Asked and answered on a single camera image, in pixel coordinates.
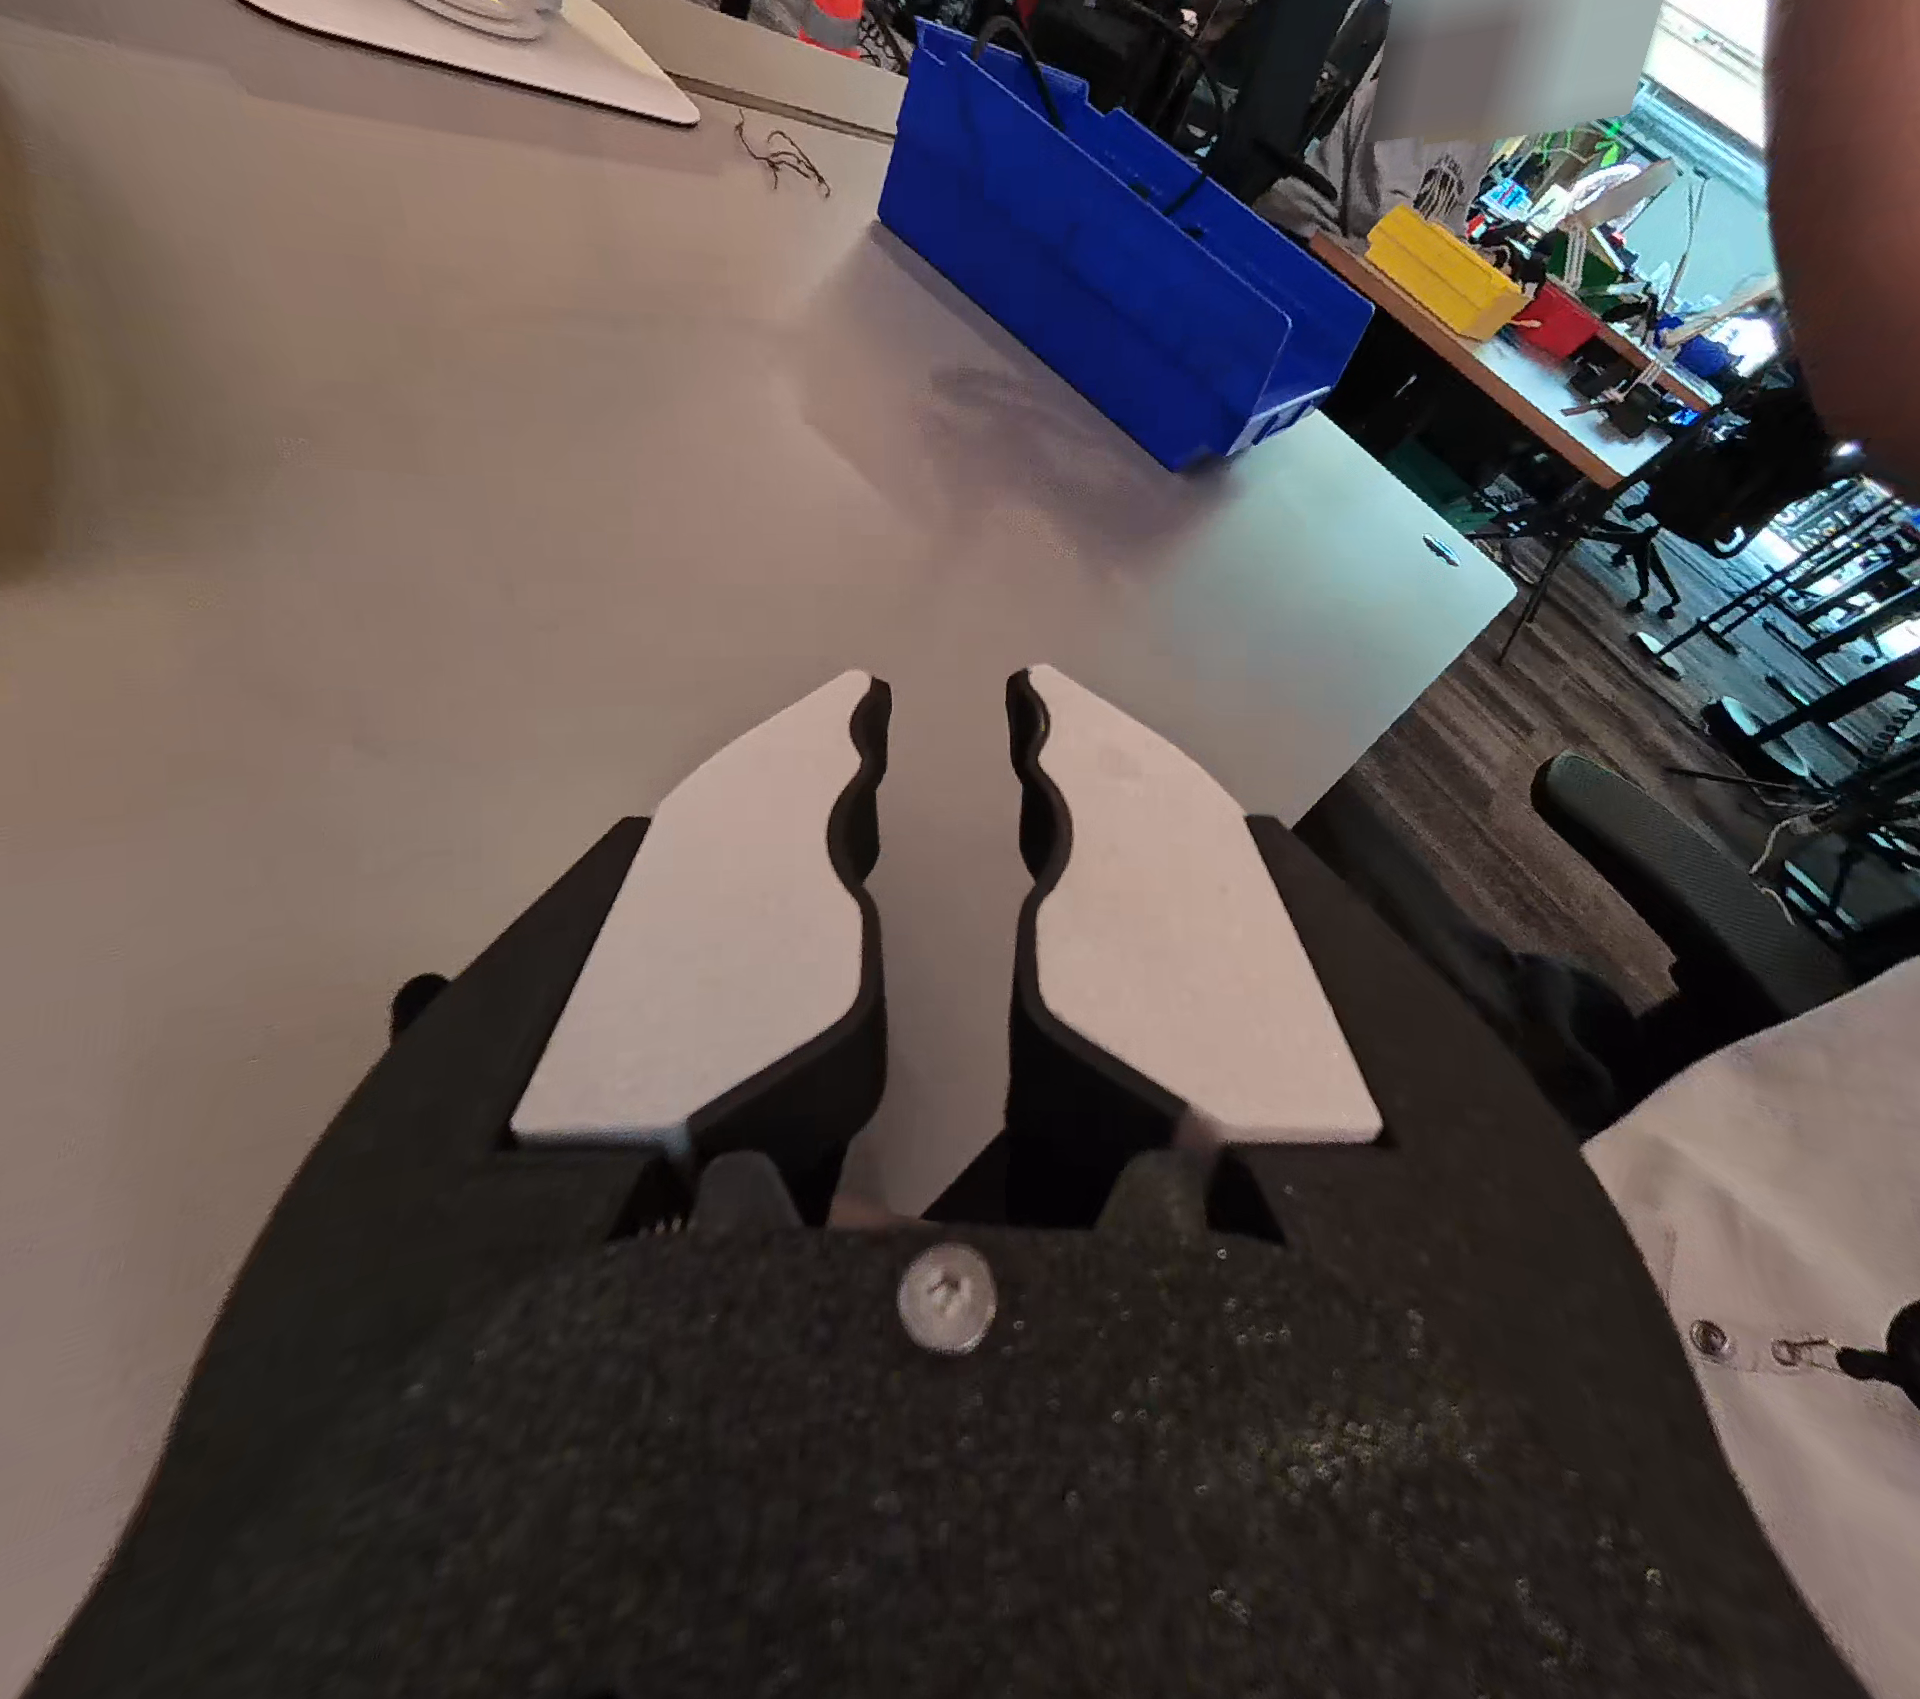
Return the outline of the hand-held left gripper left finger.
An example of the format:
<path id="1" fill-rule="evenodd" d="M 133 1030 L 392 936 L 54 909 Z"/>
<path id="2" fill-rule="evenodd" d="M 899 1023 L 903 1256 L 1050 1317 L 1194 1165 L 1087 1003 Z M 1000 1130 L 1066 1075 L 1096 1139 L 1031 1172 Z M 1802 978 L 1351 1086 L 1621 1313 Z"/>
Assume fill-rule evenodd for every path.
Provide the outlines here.
<path id="1" fill-rule="evenodd" d="M 767 1157 L 825 1224 L 890 1086 L 878 784 L 892 693 L 837 670 L 646 821 L 513 1108 L 519 1152 Z"/>

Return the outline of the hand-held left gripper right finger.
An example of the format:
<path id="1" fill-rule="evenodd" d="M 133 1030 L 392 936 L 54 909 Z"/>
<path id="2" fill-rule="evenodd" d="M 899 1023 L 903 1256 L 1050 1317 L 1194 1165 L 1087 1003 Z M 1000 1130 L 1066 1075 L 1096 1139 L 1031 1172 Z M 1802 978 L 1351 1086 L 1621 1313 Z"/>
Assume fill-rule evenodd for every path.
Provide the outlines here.
<path id="1" fill-rule="evenodd" d="M 1005 676 L 1029 892 L 1000 1130 L 953 1224 L 1089 1224 L 1130 1160 L 1357 1152 L 1384 1108 L 1249 815 L 1194 756 L 1050 663 Z"/>

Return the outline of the blue plastic bin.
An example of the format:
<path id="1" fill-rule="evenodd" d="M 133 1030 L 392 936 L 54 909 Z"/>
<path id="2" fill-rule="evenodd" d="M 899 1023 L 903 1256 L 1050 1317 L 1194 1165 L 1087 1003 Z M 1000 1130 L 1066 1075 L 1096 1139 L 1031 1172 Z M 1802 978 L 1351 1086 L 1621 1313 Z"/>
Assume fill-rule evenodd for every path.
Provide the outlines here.
<path id="1" fill-rule="evenodd" d="M 1370 300 L 1087 81 L 925 20 L 878 221 L 1162 468 L 1283 435 Z"/>

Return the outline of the person's right forearm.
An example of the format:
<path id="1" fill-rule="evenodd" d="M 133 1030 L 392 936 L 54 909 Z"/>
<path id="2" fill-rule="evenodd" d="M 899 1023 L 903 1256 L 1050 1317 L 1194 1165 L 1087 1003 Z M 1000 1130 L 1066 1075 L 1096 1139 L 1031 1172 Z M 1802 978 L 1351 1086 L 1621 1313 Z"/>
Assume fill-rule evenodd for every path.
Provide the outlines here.
<path id="1" fill-rule="evenodd" d="M 1920 0 L 1774 0 L 1769 213 L 1817 410 L 1915 497 Z"/>

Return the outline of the wooden desk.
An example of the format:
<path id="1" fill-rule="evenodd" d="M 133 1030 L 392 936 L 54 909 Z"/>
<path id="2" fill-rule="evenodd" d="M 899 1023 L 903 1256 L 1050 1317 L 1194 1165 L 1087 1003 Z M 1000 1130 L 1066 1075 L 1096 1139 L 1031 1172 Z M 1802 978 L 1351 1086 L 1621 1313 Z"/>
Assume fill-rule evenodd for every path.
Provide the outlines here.
<path id="1" fill-rule="evenodd" d="M 1415 298 L 1405 298 L 1390 274 L 1384 274 L 1349 241 L 1315 232 L 1309 252 L 1340 271 L 1351 290 L 1362 290 L 1414 344 L 1423 344 L 1439 371 L 1474 383 L 1491 404 L 1499 404 L 1532 437 L 1541 437 L 1558 462 L 1599 491 L 1638 483 L 1662 447 L 1676 442 L 1675 431 L 1648 431 L 1644 437 L 1621 435 L 1599 410 L 1585 410 L 1558 363 L 1544 357 L 1491 334 L 1468 341 L 1439 324 Z"/>

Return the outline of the person's white shirt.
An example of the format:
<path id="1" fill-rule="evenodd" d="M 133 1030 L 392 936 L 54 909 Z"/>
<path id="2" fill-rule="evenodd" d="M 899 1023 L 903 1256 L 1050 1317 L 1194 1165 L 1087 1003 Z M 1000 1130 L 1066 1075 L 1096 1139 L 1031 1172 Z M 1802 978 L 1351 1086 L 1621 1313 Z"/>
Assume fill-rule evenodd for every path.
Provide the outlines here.
<path id="1" fill-rule="evenodd" d="M 1920 1413 L 1838 1368 L 1915 1340 L 1920 965 L 1697 1057 L 1585 1160 L 1805 1608 L 1865 1696 L 1920 1696 Z"/>

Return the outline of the red plastic bin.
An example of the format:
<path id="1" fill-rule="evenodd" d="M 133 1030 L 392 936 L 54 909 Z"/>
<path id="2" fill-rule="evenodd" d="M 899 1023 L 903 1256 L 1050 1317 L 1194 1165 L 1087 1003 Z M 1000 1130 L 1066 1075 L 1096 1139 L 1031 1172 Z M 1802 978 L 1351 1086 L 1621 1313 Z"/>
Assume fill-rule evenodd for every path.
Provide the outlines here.
<path id="1" fill-rule="evenodd" d="M 1599 324 L 1602 321 L 1573 290 L 1565 290 L 1558 279 L 1541 279 L 1504 324 L 1504 334 L 1544 360 L 1573 360 L 1573 349 L 1585 349 Z"/>

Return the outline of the yellow plastic bin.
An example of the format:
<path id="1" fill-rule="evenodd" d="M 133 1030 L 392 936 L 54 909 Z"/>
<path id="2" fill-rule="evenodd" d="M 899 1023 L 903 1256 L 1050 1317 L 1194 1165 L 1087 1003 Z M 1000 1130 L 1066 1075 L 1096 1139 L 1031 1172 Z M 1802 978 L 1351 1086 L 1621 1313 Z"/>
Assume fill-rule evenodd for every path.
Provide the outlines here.
<path id="1" fill-rule="evenodd" d="M 1532 288 L 1405 200 L 1369 232 L 1369 267 L 1460 341 L 1491 341 L 1532 308 Z"/>

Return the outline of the thin dark thread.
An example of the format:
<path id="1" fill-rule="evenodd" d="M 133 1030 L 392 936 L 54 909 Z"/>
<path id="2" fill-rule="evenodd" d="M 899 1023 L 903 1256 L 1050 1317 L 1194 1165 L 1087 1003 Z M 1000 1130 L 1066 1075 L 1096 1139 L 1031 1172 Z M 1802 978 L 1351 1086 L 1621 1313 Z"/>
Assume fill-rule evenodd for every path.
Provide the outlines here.
<path id="1" fill-rule="evenodd" d="M 790 129 L 782 129 L 782 124 L 756 129 L 750 115 L 742 107 L 734 115 L 734 147 L 769 178 L 773 190 L 783 178 L 797 178 L 814 198 L 825 198 L 825 200 L 835 198 L 831 171 L 814 162 L 814 153 Z"/>

